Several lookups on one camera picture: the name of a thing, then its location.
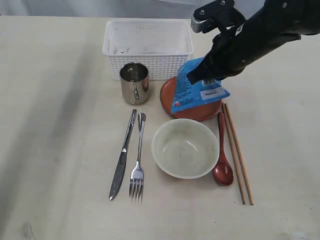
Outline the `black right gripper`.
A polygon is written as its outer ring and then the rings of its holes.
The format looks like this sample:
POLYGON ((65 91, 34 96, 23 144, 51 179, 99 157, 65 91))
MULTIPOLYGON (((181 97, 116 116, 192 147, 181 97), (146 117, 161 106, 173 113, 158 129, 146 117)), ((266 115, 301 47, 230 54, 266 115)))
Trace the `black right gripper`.
POLYGON ((187 78, 192 85, 236 76, 282 45, 300 40, 301 35, 278 30, 265 17, 251 17, 237 29, 214 39, 216 42, 205 57, 187 62, 187 78))

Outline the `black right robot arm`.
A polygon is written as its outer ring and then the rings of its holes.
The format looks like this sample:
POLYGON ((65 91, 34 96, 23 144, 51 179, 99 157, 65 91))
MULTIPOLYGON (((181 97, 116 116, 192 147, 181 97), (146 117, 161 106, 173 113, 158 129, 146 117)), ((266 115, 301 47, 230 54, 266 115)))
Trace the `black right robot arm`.
POLYGON ((211 50, 187 74, 191 84, 202 80, 223 80, 240 74, 248 65, 302 35, 320 33, 318 0, 266 0, 246 18, 233 0, 214 0, 192 15, 195 33, 219 29, 211 50))

